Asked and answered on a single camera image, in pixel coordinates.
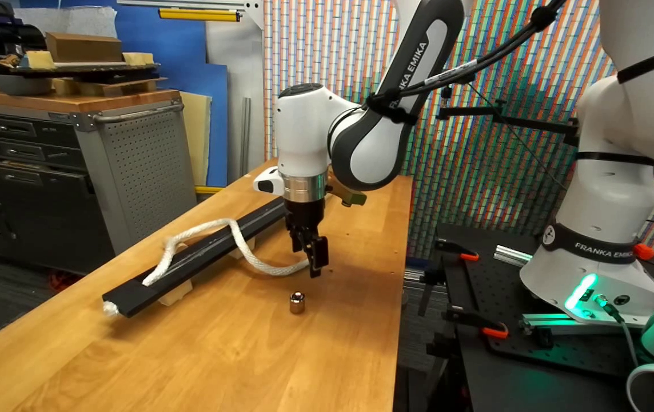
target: gray drawer cabinet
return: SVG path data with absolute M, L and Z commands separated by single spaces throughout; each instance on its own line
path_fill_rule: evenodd
M 194 201 L 176 91 L 0 97 L 0 257 L 85 274 Z

